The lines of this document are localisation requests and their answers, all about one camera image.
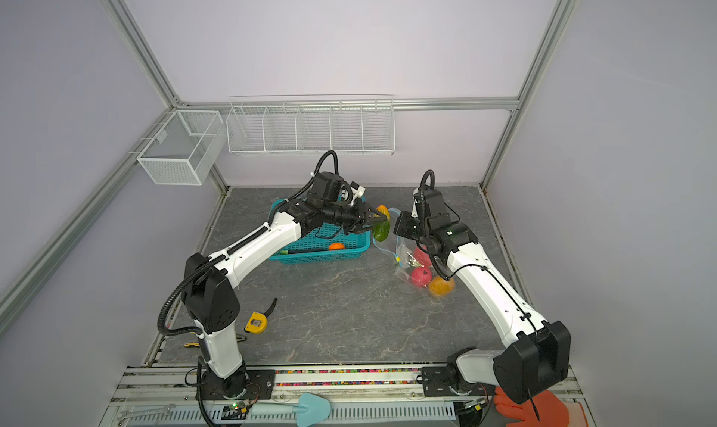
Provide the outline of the teal plastic basket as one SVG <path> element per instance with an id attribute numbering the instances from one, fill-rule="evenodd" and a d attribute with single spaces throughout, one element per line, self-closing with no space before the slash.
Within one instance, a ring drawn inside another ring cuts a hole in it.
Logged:
<path id="1" fill-rule="evenodd" d="M 303 249 L 328 249 L 334 242 L 345 245 L 341 251 L 329 251 L 325 253 L 306 253 L 305 255 L 280 255 L 278 252 L 269 257 L 272 261 L 278 261 L 286 265 L 326 262 L 335 260 L 348 260 L 361 257 L 370 247 L 371 233 L 361 234 L 347 233 L 341 227 L 332 224 L 324 224 L 307 236 L 297 240 L 281 250 L 303 250 Z"/>

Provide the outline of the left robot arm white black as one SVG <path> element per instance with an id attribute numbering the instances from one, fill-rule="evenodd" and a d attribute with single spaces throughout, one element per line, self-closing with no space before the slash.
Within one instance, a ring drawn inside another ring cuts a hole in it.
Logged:
<path id="1" fill-rule="evenodd" d="M 258 228 L 216 253 L 196 253 L 187 260 L 184 279 L 162 304 L 157 330 L 166 337 L 198 338 L 199 387 L 213 384 L 226 399 L 246 392 L 248 372 L 236 340 L 240 312 L 236 288 L 272 255 L 323 225 L 334 225 L 344 234 L 361 234 L 385 223 L 386 214 L 368 203 L 364 193 L 338 169 L 325 171 L 317 165 L 310 180 L 272 206 Z"/>

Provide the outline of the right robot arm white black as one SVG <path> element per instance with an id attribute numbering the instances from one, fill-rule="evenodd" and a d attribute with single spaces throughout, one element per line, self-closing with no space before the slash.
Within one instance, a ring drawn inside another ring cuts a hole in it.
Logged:
<path id="1" fill-rule="evenodd" d="M 503 352 L 461 350 L 447 361 L 456 389 L 472 384 L 499 387 L 518 404 L 534 399 L 569 374 L 571 333 L 563 322 L 548 322 L 506 281 L 484 247 L 444 201 L 435 173 L 426 171 L 413 194 L 414 207 L 401 212 L 394 232 L 413 240 L 438 277 L 461 281 L 493 322 Z"/>

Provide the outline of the teal silicone spatula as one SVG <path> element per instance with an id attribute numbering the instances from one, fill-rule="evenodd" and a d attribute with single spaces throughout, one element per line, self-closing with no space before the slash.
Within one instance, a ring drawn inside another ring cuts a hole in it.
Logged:
<path id="1" fill-rule="evenodd" d="M 332 414 L 330 401 L 311 393 L 303 393 L 295 404 L 257 403 L 249 410 L 252 418 L 293 415 L 299 427 L 312 426 L 325 421 Z"/>

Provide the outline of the white mesh wall box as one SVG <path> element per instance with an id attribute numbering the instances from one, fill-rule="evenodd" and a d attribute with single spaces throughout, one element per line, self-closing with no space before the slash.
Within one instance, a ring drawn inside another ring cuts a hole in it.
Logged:
<path id="1" fill-rule="evenodd" d="M 160 186 L 201 186 L 226 141 L 220 112 L 177 110 L 160 125 L 138 162 Z"/>

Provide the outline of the silver wrench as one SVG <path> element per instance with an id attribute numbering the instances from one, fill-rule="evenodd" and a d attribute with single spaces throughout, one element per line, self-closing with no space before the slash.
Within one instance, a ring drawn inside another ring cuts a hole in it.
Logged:
<path id="1" fill-rule="evenodd" d="M 125 427 L 132 421 L 152 421 L 157 425 L 160 421 L 168 419 L 176 407 L 174 404 L 169 404 L 158 406 L 158 408 L 123 410 L 118 414 L 117 425 L 119 427 Z"/>

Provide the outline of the yellow tape measure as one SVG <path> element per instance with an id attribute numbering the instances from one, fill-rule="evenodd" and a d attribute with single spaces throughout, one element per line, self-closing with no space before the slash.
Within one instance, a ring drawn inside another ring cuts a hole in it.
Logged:
<path id="1" fill-rule="evenodd" d="M 263 312 L 254 311 L 245 326 L 245 332 L 252 335 L 259 335 L 266 331 L 268 319 L 276 309 L 278 299 L 275 298 L 269 308 Z"/>

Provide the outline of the orange gloved hand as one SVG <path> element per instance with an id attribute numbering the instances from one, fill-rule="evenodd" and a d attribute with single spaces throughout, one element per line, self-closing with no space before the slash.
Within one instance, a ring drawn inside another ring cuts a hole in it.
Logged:
<path id="1" fill-rule="evenodd" d="M 569 410 L 553 393 L 545 391 L 534 396 L 530 402 L 517 404 L 498 387 L 494 396 L 496 410 L 518 427 L 566 427 Z"/>

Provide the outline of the clear zip top bag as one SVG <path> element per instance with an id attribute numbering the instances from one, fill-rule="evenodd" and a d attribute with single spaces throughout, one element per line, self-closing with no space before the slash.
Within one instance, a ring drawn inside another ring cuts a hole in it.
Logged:
<path id="1" fill-rule="evenodd" d="M 420 268 L 420 264 L 416 262 L 416 260 L 413 257 L 413 251 L 414 249 L 418 248 L 416 245 L 414 245 L 411 240 L 407 240 L 406 238 L 398 237 L 393 233 L 393 227 L 396 222 L 396 219 L 398 218 L 400 211 L 396 208 L 388 208 L 390 211 L 390 233 L 388 235 L 388 238 L 383 242 L 377 242 L 373 239 L 372 235 L 372 242 L 373 245 L 379 249 L 384 255 L 389 256 L 393 262 L 394 262 L 394 268 L 395 268 L 395 274 L 398 278 L 402 279 L 406 283 L 410 283 L 409 278 L 412 270 L 414 268 Z M 432 278 L 438 276 L 437 271 L 433 268 L 433 266 L 430 267 L 432 271 Z M 429 292 L 428 287 L 423 287 L 420 289 L 425 289 Z"/>

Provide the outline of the red pepper toy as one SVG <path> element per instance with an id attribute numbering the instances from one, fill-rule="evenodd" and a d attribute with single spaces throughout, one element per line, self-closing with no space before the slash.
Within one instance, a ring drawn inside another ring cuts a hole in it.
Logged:
<path id="1" fill-rule="evenodd" d="M 419 248 L 414 249 L 413 257 L 422 267 L 430 268 L 432 266 L 431 257 Z"/>

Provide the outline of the pink dragon fruit toy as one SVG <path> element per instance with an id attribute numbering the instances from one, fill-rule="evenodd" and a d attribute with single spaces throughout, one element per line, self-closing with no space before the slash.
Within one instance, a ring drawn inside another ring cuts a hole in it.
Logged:
<path id="1" fill-rule="evenodd" d="M 414 268 L 410 274 L 409 281 L 418 288 L 427 287 L 432 280 L 432 271 L 427 267 Z"/>

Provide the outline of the dark thin eggplant toy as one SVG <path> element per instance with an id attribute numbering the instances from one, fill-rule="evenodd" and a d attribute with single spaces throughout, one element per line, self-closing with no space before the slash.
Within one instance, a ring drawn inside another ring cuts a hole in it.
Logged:
<path id="1" fill-rule="evenodd" d="M 328 252 L 328 249 L 303 249 L 303 250 L 280 250 L 278 253 L 280 255 L 305 255 L 306 253 L 325 253 Z"/>

